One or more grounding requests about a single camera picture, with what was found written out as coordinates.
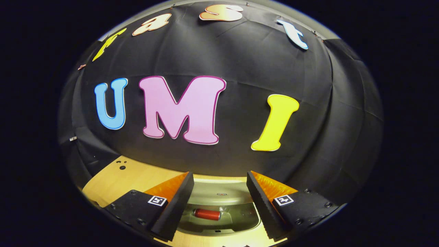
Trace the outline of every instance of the wooden surface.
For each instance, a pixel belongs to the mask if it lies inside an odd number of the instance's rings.
[[[85,185],[82,192],[88,199],[97,202],[100,207],[105,207],[129,190],[146,191],[183,173],[155,167],[120,156],[94,176]],[[225,183],[246,182],[246,180],[246,177],[217,177],[194,174],[195,182]],[[224,236],[197,236],[176,231],[173,241],[166,243],[158,239],[155,240],[172,247],[243,247],[246,245],[251,247],[268,247],[276,243],[268,239],[262,222],[251,230],[226,234]]]

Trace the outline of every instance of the letter i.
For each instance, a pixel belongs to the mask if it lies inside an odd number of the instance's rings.
[[[267,102],[271,107],[267,123],[259,139],[252,143],[255,151],[276,151],[280,148],[279,140],[287,126],[291,114],[299,109],[299,103],[286,95],[272,94]]]

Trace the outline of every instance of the letter m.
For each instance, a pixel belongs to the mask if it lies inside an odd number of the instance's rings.
[[[146,127],[143,134],[151,138],[162,138],[165,133],[158,126],[162,121],[172,139],[176,139],[188,119],[183,138],[192,143],[214,145],[218,143],[215,134],[215,110],[218,95],[226,89],[226,81],[213,76],[194,78],[184,91],[178,103],[162,76],[150,76],[139,82],[145,95]]]

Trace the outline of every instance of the letter u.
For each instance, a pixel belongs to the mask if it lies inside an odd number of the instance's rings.
[[[107,107],[105,105],[105,92],[107,91],[108,85],[106,83],[101,83],[94,88],[97,116],[102,125],[110,130],[118,130],[125,124],[125,99],[123,96],[123,90],[127,84],[128,80],[126,78],[119,78],[111,82],[111,88],[114,91],[114,104],[116,109],[114,117],[110,117],[107,114]]]

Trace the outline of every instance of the red can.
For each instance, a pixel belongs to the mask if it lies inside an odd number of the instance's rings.
[[[194,216],[206,220],[218,221],[221,218],[221,212],[197,208],[194,210]]]

